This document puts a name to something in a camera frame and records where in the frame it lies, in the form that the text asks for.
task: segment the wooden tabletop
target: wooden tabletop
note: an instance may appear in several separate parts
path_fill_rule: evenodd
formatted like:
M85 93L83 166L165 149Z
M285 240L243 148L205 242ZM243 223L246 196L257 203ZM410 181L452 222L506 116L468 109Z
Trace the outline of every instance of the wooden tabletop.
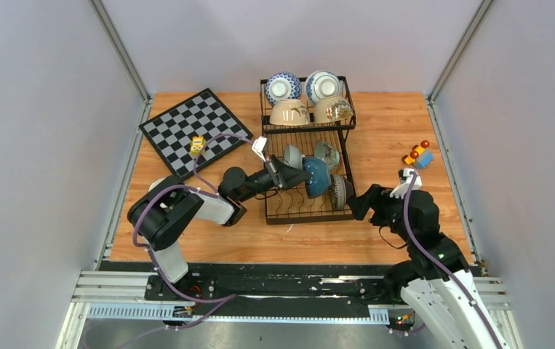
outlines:
M195 92L160 92L151 116L154 117ZM258 92L218 92L216 95L254 134L261 135ZM399 184L397 171L404 167L402 156L414 144L429 140L434 160L420 171L422 190L434 197L440 208L442 231L455 240L469 262L472 257L455 205L448 176L421 93L357 92L352 94L357 125L348 136L346 147L354 185L363 194L373 183L386 187ZM242 145L200 171L215 186L227 168L242 167L247 174L262 168L248 145ZM111 260L148 260L148 255L132 244L132 226L126 216L129 208L142 197L148 186L170 175L151 144L143 139L132 176L111 253ZM208 188L192 177L186 181L194 187ZM272 262L394 264L408 259L405 249L393 249L378 235L378 228L366 220L318 222L290 225L266 225L264 203L244 202L245 216L234 226L194 220L180 238L185 259L189 262ZM403 241L388 229L383 236L393 245Z

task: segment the cable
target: cable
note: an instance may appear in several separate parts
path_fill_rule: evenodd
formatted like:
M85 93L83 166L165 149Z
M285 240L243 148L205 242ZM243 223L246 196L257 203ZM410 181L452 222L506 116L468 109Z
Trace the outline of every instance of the cable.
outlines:
M214 300L203 300L202 298L194 298L192 296L188 296L184 293L182 293L181 291L179 291L172 283L168 282L168 278L166 277L166 274L164 273L164 271L159 267L159 264L157 263L157 260L155 259L155 254L153 253L153 251L151 249L148 249L148 256L151 258L151 262L153 262L153 264L156 266L156 271L159 274L159 276L164 280L164 283L166 284L166 286L168 286L168 288L174 292L175 294L178 294L179 297L185 299L185 300L190 300L192 302L198 302L198 303L219 303L222 302L224 300L231 300L232 298L234 298L236 296L236 294L231 294L227 297L222 297L222 298L216 298Z
M418 174L416 172L412 172L412 182L410 183L410 185L408 185L408 191L406 192L406 198L404 200L404 222L406 225L406 230L408 231L408 236L410 237L410 240L412 240L416 248L419 249L419 251L423 253L425 257L427 257L433 264L435 264L438 268L440 268L440 270L445 272L459 286L461 291L468 298L468 301L470 302L470 304L471 305L474 304L474 309L481 317L481 320L483 320L483 324L487 328L487 331L489 331L490 336L493 339L493 342L495 343L495 346L498 349L501 349L503 346L502 346L502 343L500 343L500 339L498 338L498 336L496 335L493 329L493 325L490 323L489 319L487 319L487 317L483 314L483 310L481 309L480 305L474 300L474 297L472 297L472 294L470 294L466 286L457 278L457 276L455 276L454 273L452 273L449 270L449 268L447 268L444 264L438 261L431 253L427 252L425 247L423 247L423 245L421 245L420 242L418 242L418 240L416 239L416 236L412 232L412 227L410 227L410 219L408 218L408 206L410 205L410 194L412 194L412 187L415 184L416 177L418 177Z
M278 194L277 189L272 188L272 189L267 190L266 193L264 193L264 196L260 196L260 197L254 196L254 198L256 200L264 200L265 198L272 198L273 196L275 196L277 194Z
M380 238L383 239L384 242L386 242L390 247L393 247L394 249L404 249L404 248L408 247L408 243L405 243L405 244L403 244L402 246L397 247L397 246L391 244L390 242L388 242L388 241L384 238L384 236L382 236L382 227L379 227L379 228L378 228L378 234L380 234Z
M202 149L200 150L200 154L202 154L202 152L204 151L204 149L212 142L214 142L216 139L219 139L221 137L237 137L240 138L241 140L253 145L254 143L251 140L248 140L247 138L243 137L243 136L239 136L239 135L235 135L235 134L227 134L227 133L222 133L219 134L213 138L211 138L210 140L208 140L203 146ZM134 338L132 338L131 340L128 340L127 342L119 345L116 347L116 349L121 349L124 347L127 347L128 345L138 341L140 338L143 338L145 336L148 336L150 334L153 334L155 332L161 331L163 329L170 329L170 328L174 328L175 331L178 331L179 329L189 329L191 327L197 326L200 323L204 322L209 316L211 316L215 311L217 311L219 308L221 308L224 304L226 304L229 300L233 299L234 297L236 297L236 294L231 294L227 297L222 297L222 298L217 298L214 300L203 300L201 298L193 298L190 297L184 293L182 293L181 291L179 291L174 285L172 285L172 283L170 283L168 281L168 278L166 277L164 271L161 269L161 267L159 266L157 260L155 259L155 255L153 253L153 251L151 250L151 247L147 244L142 244L140 242L138 242L138 233L140 232L140 226L142 225L142 222L144 221L146 215L148 214L148 211L155 206L155 204L157 203L157 201L159 201L159 199L161 199L162 197L164 197L167 194L170 194L171 192L173 192L174 190L177 189L185 189L185 190L189 190L192 193L201 193L203 195L206 196L210 196L213 198L220 198L219 195L217 194L217 188L211 184L209 181L205 180L203 177L201 177L198 174L198 158L200 157L200 155L196 156L196 158L193 161L193 175L195 175L199 180L201 180L204 184L208 185L209 188L211 188L215 193L208 193L204 190L200 190L199 188L194 188L194 187L190 187L189 185L183 185L183 184L178 184L178 185L171 185L165 189L163 189L162 191L160 191L159 193L157 193L157 195L155 195L155 197L153 197L149 202L148 205L146 205L146 208L142 211L142 213L140 214L140 216L138 217L138 220L135 224L134 227L134 233L132 235L132 242L134 243L134 245L136 247L144 247L147 250L148 256L151 258L151 261L153 262L153 264L155 265L155 269L157 271L157 273L159 274L159 276L161 277L162 280L164 280L164 283L166 284L166 286L168 286L170 288L171 291L173 291L175 294L178 294L180 297L182 297L183 299L186 300L190 300L196 303L219 303L217 304L215 307L213 307L213 309L207 311L207 313L205 313L201 318L199 318L198 320L191 322L191 323L187 323L181 326L160 326L157 327L155 329L150 329L147 332L144 332ZM86 335L83 336L83 340L82 340L82 345L83 347L85 347L86 349L88 349L87 344L86 344Z
M132 242L134 243L134 246L144 247L146 249L150 248L149 245L142 244L142 243L138 242L138 233L140 232L141 223L142 223L142 221L144 221L146 215L148 214L148 211L153 206L155 206L155 204L157 203L157 201L159 201L159 199L163 198L164 196L166 196L166 194L170 194L171 192L173 192L177 189L186 189L186 190L190 191L191 193L200 193L200 194L203 194L203 195L206 195L206 196L210 196L212 198L220 198L219 195L216 195L216 194L213 194L213 193L208 193L204 190L199 190L198 188L190 187L189 185L184 185L184 184L171 185L171 186L165 188L164 190L160 191L152 200L150 200L148 202L148 205L146 205L146 208L144 209L144 211L142 211L142 213L138 217L138 221L136 222L136 225L134 227L134 233L132 234Z
M200 149L200 152L198 153L198 156L196 156L196 158L193 159L193 175L196 176L196 178L198 178L200 181L202 181L204 184L208 185L209 188L211 188L211 190L213 190L214 192L217 193L217 188L211 184L211 182L209 182L208 180L205 180L200 174L198 174L198 159L200 159L200 155L202 155L202 152L204 151L204 149L207 148L207 146L211 143L213 143L215 140L220 139L221 137L236 137L239 138L240 140L243 140L251 145L254 145L254 143L243 137L240 135L235 135L234 133L220 133L217 136L211 138L210 140L208 140L203 146L202 149Z

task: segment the dish rack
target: dish rack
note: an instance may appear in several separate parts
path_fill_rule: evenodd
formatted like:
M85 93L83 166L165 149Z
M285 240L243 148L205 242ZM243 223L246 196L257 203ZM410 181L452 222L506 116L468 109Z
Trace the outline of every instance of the dish rack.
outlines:
M348 89L345 76L339 76L343 84L343 96L346 98L352 110L354 104ZM279 160L284 160L284 149L292 144L298 147L305 156L314 156L314 148L319 140L327 141L336 151L339 152L340 162L331 169L331 174L344 176L353 185L354 179L350 169L350 160L346 150L346 140L350 130L356 126L356 114L348 120L342 120L326 124L309 124L298 127L277 126L268 123L271 115L271 105L264 95L266 79L260 81L260 104L262 105L262 130L263 135L268 138L267 154L274 154ZM308 104L311 120L313 121L313 109L306 99L303 102ZM310 222L329 222L337 220L352 220L352 211L346 205L342 209L333 209L330 193L327 191L320 197L309 198L305 190L305 183L296 185L293 188L281 190L279 192L269 192L264 198L266 224L295 224Z
M299 78L300 83L304 84L307 77ZM304 126L283 126L283 125L273 125L268 122L273 106L268 102L266 96L264 95L264 89L268 79L260 80L260 109L262 111L262 133L264 135L272 135L276 133L291 133L291 132L314 132L314 131L336 131L336 130L350 130L354 129L356 126L356 111L354 110L354 104L352 103L352 97L350 96L350 89L348 88L348 81L345 76L338 76L339 82L342 87L342 97L347 99L348 103L352 106L352 117L347 120L341 120L336 122L327 122L323 124L314 124L314 107L307 101L307 98L303 95L301 100L307 105L309 110L309 116L311 123Z

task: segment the yellow toy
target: yellow toy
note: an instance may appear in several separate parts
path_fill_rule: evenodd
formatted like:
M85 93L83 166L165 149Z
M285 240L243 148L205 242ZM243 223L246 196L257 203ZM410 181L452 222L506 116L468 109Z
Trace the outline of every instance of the yellow toy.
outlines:
M205 144L207 144L207 141L204 140L204 137L193 136L193 138L191 138L191 148L189 149L189 153L193 156L200 154L200 150Z
M429 141L424 140L419 145L412 147L409 155L404 155L402 161L408 165L412 165L417 169L424 169L434 158L434 155L427 149Z

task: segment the black and white checkerboard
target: black and white checkerboard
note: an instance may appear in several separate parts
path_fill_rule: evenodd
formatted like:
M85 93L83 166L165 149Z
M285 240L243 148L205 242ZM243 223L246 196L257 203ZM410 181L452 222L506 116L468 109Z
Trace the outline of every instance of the black and white checkerboard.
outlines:
M191 139L203 136L207 142L220 133L234 133L251 139L252 133L210 90L184 100L178 105L140 125L170 171L182 180L193 172ZM198 170L211 164L243 143L235 137L223 137L209 144L198 159Z

